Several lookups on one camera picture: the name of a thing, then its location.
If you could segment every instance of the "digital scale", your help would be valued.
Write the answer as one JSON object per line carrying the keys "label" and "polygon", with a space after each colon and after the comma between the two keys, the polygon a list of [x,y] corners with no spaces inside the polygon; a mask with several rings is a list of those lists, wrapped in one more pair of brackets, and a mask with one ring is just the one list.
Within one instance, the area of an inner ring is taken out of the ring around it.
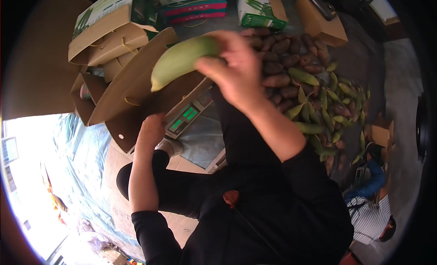
{"label": "digital scale", "polygon": [[189,103],[165,126],[165,133],[172,139],[177,139],[181,133],[212,103],[209,91],[201,94]]}

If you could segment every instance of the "green digital display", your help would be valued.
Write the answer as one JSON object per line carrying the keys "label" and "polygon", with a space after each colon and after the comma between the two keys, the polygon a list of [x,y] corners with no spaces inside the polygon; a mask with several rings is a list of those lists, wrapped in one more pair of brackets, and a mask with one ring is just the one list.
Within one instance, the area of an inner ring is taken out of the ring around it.
{"label": "green digital display", "polygon": [[181,120],[178,120],[177,122],[174,123],[174,125],[171,127],[171,129],[176,129],[176,127],[178,127],[178,125],[181,123]]}
{"label": "green digital display", "polygon": [[184,117],[187,117],[191,112],[193,111],[193,108],[189,108],[184,114]]}
{"label": "green digital display", "polygon": [[191,120],[191,118],[193,118],[196,114],[197,111],[194,110],[193,113],[191,113],[191,115],[187,117],[187,120]]}

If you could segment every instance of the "man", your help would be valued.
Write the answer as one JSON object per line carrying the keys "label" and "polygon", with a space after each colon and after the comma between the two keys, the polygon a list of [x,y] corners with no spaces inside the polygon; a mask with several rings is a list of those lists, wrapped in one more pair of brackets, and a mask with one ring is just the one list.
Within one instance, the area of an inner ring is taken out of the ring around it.
{"label": "man", "polygon": [[[147,264],[337,264],[353,236],[337,184],[265,98],[261,63],[246,41],[231,31],[211,36],[227,63],[206,57],[195,66],[216,83],[228,165],[213,175],[167,170],[181,147],[162,141],[164,115],[151,115],[133,164],[117,177]],[[158,210],[199,220],[183,249]]]}
{"label": "man", "polygon": [[[344,196],[354,227],[353,239],[364,244],[370,244],[374,240],[385,242],[396,231],[396,221],[390,212],[387,188],[382,187],[385,184],[385,175],[369,153],[367,167],[371,178]],[[375,204],[367,198],[378,190],[380,190],[379,202]]]}

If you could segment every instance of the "white sneaker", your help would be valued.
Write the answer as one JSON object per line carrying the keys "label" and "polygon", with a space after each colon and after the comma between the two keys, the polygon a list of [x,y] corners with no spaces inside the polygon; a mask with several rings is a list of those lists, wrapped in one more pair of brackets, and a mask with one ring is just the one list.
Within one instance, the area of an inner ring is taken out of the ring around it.
{"label": "white sneaker", "polygon": [[155,147],[155,149],[160,149],[160,146],[162,145],[163,142],[169,143],[171,145],[171,147],[173,148],[173,155],[171,157],[179,156],[180,154],[182,154],[183,146],[178,141],[170,140],[170,139],[166,139],[166,138],[163,138],[163,140],[160,143],[158,143],[158,145]]}

